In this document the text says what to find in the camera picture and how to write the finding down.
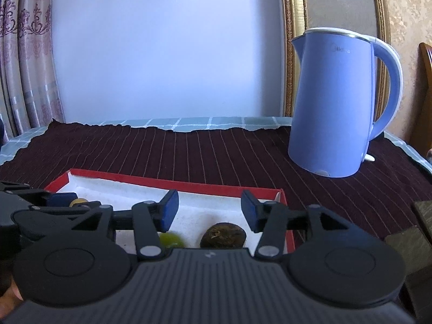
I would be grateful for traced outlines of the person left hand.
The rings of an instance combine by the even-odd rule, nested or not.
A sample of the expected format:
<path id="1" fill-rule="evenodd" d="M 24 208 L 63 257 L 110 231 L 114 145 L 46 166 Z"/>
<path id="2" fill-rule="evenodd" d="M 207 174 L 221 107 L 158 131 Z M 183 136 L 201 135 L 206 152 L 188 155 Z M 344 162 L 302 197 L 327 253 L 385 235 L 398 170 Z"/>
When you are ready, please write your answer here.
<path id="1" fill-rule="evenodd" d="M 23 302 L 23 298 L 21 293 L 15 283 L 14 278 L 8 274 L 7 280 L 8 288 L 1 295 L 0 298 L 0 311 L 1 318 L 9 315 L 17 306 L 19 306 Z"/>

